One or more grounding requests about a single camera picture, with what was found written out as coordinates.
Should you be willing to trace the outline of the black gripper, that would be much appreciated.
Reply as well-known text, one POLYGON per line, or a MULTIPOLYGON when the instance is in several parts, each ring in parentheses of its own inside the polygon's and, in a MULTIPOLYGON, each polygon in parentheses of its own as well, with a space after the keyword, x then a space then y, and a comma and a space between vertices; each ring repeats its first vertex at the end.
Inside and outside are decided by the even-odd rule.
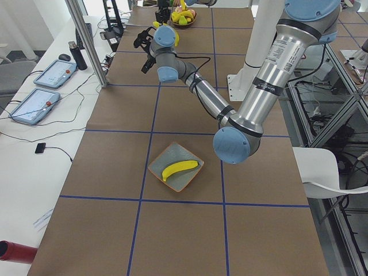
POLYGON ((147 61, 141 68, 141 71, 146 74, 154 64, 156 64, 155 52, 151 49, 151 44, 146 46, 147 61))
POLYGON ((157 0, 158 11, 155 12, 155 27, 158 28, 161 25, 166 25, 168 17, 170 16, 170 1, 169 0, 157 0))

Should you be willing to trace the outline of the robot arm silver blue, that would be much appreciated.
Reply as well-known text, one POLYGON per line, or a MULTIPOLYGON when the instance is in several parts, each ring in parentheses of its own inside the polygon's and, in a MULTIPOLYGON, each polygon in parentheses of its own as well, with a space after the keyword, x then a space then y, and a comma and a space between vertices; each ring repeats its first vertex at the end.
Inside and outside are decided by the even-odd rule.
POLYGON ((213 6, 217 1, 157 1, 158 10, 153 26, 172 24, 174 26, 189 26, 194 23, 197 12, 193 5, 213 6))
POLYGON ((226 163, 238 164, 258 150, 263 136, 262 124, 305 50, 311 45, 334 41, 340 11, 339 1, 285 1, 275 26, 277 36, 239 110, 233 109, 195 65, 178 59, 172 27, 161 25, 153 35, 145 30, 139 33, 133 45, 142 47, 148 55, 142 72, 155 64, 161 83, 181 80, 197 96, 204 109, 223 126, 213 138, 217 157, 226 163))

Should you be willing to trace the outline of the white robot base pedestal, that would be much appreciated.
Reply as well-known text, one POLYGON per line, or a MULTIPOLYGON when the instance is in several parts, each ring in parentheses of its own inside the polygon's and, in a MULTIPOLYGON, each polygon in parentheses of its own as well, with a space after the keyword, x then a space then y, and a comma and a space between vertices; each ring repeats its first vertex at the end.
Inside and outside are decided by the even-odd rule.
POLYGON ((259 1, 244 65, 237 74, 227 75, 228 94, 232 102, 243 101, 254 77, 257 75, 265 59, 263 54, 266 53, 265 46, 267 43, 262 43, 261 40, 262 21, 266 14, 267 1, 259 1))

